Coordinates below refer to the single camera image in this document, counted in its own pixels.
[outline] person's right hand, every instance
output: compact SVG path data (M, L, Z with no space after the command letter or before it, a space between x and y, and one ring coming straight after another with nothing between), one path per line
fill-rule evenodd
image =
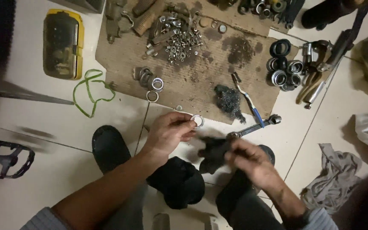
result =
M259 146L241 138L233 140L225 159L244 171L252 183L263 190L283 184L268 155Z

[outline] hand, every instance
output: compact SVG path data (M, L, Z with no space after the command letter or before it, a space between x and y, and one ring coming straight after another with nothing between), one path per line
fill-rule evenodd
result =
M190 141L196 135L193 128L197 123L190 121L191 117L187 113L169 112L157 118L150 127L141 152L151 155L153 160L164 165L180 141Z
M283 184L268 155L258 146L237 138L225 154L228 163L244 171L252 183L263 190Z

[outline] black pants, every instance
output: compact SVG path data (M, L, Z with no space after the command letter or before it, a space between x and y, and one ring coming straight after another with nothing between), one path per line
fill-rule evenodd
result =
M130 152L121 134L111 126L98 128L92 140L97 165L107 173L130 158ZM143 229L143 204L147 185L139 186L125 203L105 222L102 229ZM221 200L232 201L226 195ZM233 229L284 229L276 220L271 208L254 192L240 194L234 202L217 203L217 208Z

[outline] person's left hand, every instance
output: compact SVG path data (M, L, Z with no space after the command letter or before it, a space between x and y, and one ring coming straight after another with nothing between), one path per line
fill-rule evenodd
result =
M147 141L140 152L151 155L164 165L180 141L190 141L196 135L193 129L197 123L190 121L191 117L182 112L169 112L158 117L150 127Z

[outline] foot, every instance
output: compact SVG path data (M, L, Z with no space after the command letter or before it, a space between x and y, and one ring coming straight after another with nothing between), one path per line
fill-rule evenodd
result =
M268 155L272 165L275 165L275 154L272 149L266 145L259 145L259 147ZM242 195L247 192L258 194L259 191L242 170L236 170L229 183L217 196L218 212L228 220Z
M110 125L96 129L92 137L92 149L96 163L103 174L131 158L121 133Z

